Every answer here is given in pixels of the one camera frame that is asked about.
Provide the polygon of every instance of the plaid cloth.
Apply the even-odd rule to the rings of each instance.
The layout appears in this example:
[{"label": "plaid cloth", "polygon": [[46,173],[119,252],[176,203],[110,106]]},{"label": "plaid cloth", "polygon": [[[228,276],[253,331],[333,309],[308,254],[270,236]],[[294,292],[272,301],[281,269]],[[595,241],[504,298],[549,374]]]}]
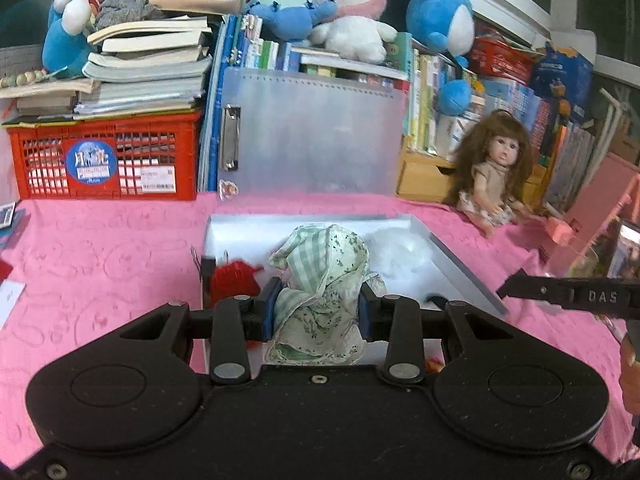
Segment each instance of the plaid cloth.
[{"label": "plaid cloth", "polygon": [[293,231],[270,257],[289,269],[278,295],[275,334],[266,349],[270,364],[352,364],[366,343],[354,321],[362,283],[385,294],[382,279],[369,271],[369,250],[355,233],[337,225],[306,224]]}]

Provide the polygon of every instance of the metal tray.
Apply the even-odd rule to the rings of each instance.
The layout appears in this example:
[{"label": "metal tray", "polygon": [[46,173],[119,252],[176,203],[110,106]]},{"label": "metal tray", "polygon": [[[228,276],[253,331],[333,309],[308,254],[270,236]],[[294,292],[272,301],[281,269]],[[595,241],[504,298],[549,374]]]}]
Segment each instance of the metal tray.
[{"label": "metal tray", "polygon": [[[430,294],[439,294],[448,300],[463,300],[492,314],[504,318],[507,309],[500,299],[476,278],[476,276],[438,238],[412,215],[397,216],[299,216],[299,215],[212,215],[205,233],[202,256],[215,258],[217,262],[241,258],[252,265],[265,265],[273,251],[277,250],[299,225],[324,223],[338,224],[345,229],[366,237],[375,231],[387,228],[402,228],[419,234],[427,240],[431,251],[431,265],[422,278]],[[399,286],[385,280],[387,292],[394,294]],[[423,304],[423,308],[437,308]],[[426,341],[426,351],[439,352],[439,342]],[[209,351],[206,344],[206,362]],[[369,345],[360,364],[382,362],[386,343]],[[252,371],[257,372],[262,362],[260,351],[251,352]]]}]

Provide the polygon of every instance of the doll's dress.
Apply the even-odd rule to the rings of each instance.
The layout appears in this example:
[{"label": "doll's dress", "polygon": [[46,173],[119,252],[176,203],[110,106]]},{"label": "doll's dress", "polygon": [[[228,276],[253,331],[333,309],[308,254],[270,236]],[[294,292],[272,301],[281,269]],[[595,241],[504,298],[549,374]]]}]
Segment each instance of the doll's dress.
[{"label": "doll's dress", "polygon": [[474,180],[476,175],[481,174],[486,179],[486,193],[489,200],[493,203],[497,203],[502,208],[502,212],[491,215],[484,209],[482,209],[474,199],[473,190],[460,191],[460,199],[458,201],[458,210],[479,214],[486,218],[493,225],[505,225],[511,222],[514,213],[508,204],[502,200],[504,194],[504,188],[506,187],[506,178],[509,172],[509,168],[505,168],[500,164],[487,159],[481,164],[476,164],[471,168],[471,172]]}]

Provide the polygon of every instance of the gray cloth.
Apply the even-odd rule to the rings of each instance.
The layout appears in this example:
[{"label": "gray cloth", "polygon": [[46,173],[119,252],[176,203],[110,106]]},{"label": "gray cloth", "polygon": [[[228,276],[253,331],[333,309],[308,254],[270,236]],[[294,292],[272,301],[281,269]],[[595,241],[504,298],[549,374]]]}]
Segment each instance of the gray cloth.
[{"label": "gray cloth", "polygon": [[101,30],[119,23],[160,20],[166,15],[146,0],[104,0],[95,19],[95,28]]}]

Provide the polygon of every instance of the blue stuffed animal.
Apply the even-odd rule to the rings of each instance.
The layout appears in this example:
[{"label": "blue stuffed animal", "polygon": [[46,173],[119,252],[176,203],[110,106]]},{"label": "blue stuffed animal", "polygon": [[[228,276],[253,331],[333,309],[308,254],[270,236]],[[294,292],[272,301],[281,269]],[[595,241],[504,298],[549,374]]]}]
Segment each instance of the blue stuffed animal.
[{"label": "blue stuffed animal", "polygon": [[338,5],[332,0],[320,4],[312,0],[249,0],[244,12],[262,18],[280,40],[302,43],[316,25],[338,12]]},{"label": "blue stuffed animal", "polygon": [[54,0],[49,9],[49,31],[42,49],[42,65],[64,76],[82,75],[82,67],[95,49],[86,42],[85,28],[98,13],[98,0]]},{"label": "blue stuffed animal", "polygon": [[[475,40],[471,1],[411,0],[406,30],[433,52],[449,52],[460,66],[468,66],[463,56]],[[451,81],[438,92],[438,109],[445,115],[462,115],[470,102],[471,86],[463,80]]]}]

